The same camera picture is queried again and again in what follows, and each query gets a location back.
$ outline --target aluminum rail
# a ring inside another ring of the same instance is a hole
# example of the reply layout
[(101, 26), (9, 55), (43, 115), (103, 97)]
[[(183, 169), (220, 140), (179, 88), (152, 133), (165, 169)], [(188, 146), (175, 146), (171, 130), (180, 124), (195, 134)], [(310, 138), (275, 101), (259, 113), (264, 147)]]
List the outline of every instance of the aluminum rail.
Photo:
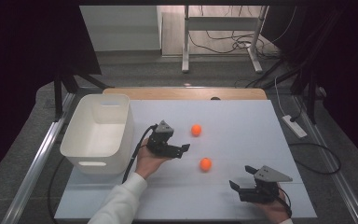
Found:
[(68, 116), (68, 111), (70, 105), (75, 99), (75, 95), (72, 93), (67, 93), (63, 101), (62, 115), (57, 122), (53, 122), (48, 129), (45, 139), (42, 142), (42, 145), (37, 150), (37, 153), (34, 157), (27, 174), (25, 175), (22, 183), (19, 187), (19, 190), (16, 193), (10, 207), (5, 214), (2, 224), (6, 223), (17, 223), (20, 220), (22, 211), (24, 210), (25, 205), (27, 204), (31, 193), (34, 190), (34, 186), (39, 178), (43, 167), (45, 166), (48, 155), (54, 145), (54, 142), (60, 133), (62, 125), (65, 123), (65, 120)]
[[(296, 97), (295, 100), (298, 105), (302, 104), (298, 101)], [(312, 122), (307, 116), (307, 113), (301, 113), (301, 114), (302, 114), (301, 116), (302, 119), (305, 121), (305, 124), (308, 130), (310, 131), (310, 136), (312, 137), (313, 141), (319, 145), (327, 147), (327, 144), (322, 138), (322, 135), (319, 132), (319, 129), (316, 126), (316, 124), (315, 125), (312, 124)], [(338, 168), (338, 164), (335, 158), (325, 150), (320, 150), (319, 152), (321, 153), (321, 156), (324, 160), (325, 165), (327, 166), (328, 171), (329, 172), (335, 171)], [(331, 176), (336, 184), (338, 192), (341, 194), (342, 199), (344, 200), (345, 204), (348, 207), (349, 212), (352, 215), (353, 221), (358, 224), (358, 198), (354, 194), (351, 185), (348, 183), (347, 179), (345, 178), (344, 174), (342, 174), (342, 172), (338, 172)]]

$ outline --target gray floor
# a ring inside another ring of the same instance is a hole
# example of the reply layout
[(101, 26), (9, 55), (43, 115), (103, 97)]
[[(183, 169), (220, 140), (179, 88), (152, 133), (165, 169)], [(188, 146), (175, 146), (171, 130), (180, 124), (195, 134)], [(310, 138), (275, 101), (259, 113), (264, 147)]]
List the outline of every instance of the gray floor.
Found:
[[(139, 55), (129, 54), (121, 55), (118, 59), (117, 55), (99, 54), (99, 59), (103, 75), (96, 77), (106, 84), (116, 87), (184, 87), (191, 84), (191, 86), (202, 87), (234, 87), (234, 85), (237, 85), (238, 88), (243, 88), (249, 80), (259, 77), (255, 74), (249, 60), (243, 57), (193, 57), (188, 74), (182, 74), (180, 58), (140, 57)], [(262, 61), (262, 66), (266, 69), (274, 63), (275, 61), (266, 60)], [(286, 66), (281, 66), (269, 79), (273, 79), (275, 74), (280, 74), (285, 70)], [(89, 87), (82, 90), (79, 96), (99, 91), (91, 88), (92, 85), (81, 78), (78, 79), (78, 82), (80, 86)], [(299, 111), (298, 106), (295, 98), (288, 90), (291, 82), (292, 80), (289, 79), (279, 84), (278, 90), (284, 112), (296, 115)], [(282, 112), (278, 107), (275, 89), (267, 90), (267, 94), (274, 104), (277, 117), (280, 118)], [(41, 88), (36, 99), (33, 113), (0, 164), (0, 222), (54, 118), (52, 84)], [(322, 105), (322, 101), (317, 101), (315, 112), (317, 127), (321, 131), (326, 144), (342, 160), (341, 172), (345, 175), (358, 198), (358, 150), (330, 118)], [(305, 127), (303, 120), (299, 119), (298, 122)], [(298, 140), (283, 123), (282, 129), (288, 143), (311, 141), (309, 138)], [(20, 223), (52, 223), (48, 217), (47, 192), (52, 174), (62, 157), (59, 152), (59, 142), (51, 151), (45, 169), (23, 211)], [(316, 148), (293, 147), (292, 152), (295, 159), (322, 170), (325, 169), (321, 154)], [(71, 168), (72, 165), (67, 160), (60, 167), (52, 185), (53, 207), (58, 205)], [(316, 175), (301, 166), (298, 166), (298, 169), (318, 218), (296, 219), (295, 223), (354, 223), (331, 176)], [(267, 221), (257, 220), (251, 223), (267, 223)]]

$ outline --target white plastic bin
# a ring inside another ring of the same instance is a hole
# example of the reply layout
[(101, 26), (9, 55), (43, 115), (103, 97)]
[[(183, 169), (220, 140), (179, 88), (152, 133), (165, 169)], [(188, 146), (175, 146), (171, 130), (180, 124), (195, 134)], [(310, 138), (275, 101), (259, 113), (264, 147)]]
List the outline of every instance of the white plastic bin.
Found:
[(123, 94), (83, 97), (62, 139), (61, 154), (85, 174), (119, 174), (129, 163), (133, 117)]

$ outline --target person's left hand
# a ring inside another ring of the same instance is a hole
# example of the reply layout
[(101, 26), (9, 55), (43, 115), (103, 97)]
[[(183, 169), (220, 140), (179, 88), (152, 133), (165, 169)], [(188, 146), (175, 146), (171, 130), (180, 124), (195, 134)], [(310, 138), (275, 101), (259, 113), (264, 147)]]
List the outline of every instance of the person's left hand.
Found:
[(147, 179), (150, 175), (155, 173), (163, 162), (171, 159), (165, 157), (157, 157), (153, 153), (151, 153), (146, 146), (148, 140), (149, 139), (146, 138), (141, 144), (141, 148), (139, 149), (137, 156), (135, 169), (135, 173), (137, 173), (144, 179)]

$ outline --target human hand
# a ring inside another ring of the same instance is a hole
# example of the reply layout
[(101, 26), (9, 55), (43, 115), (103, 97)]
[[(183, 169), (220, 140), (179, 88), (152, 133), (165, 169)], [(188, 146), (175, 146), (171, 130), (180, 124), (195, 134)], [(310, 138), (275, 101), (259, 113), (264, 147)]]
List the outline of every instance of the human hand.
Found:
[[(279, 189), (279, 197), (285, 202), (285, 197), (281, 189)], [(254, 205), (264, 212), (271, 223), (281, 223), (290, 218), (289, 215), (287, 215), (285, 207), (277, 200), (274, 200), (272, 203), (254, 203)]]
[(146, 138), (142, 144), (141, 148), (139, 149), (137, 162), (136, 162), (136, 169), (135, 173), (147, 179), (150, 175), (155, 173), (159, 166), (165, 162), (170, 160), (171, 158), (166, 157), (157, 157), (150, 150), (147, 148), (147, 141)]

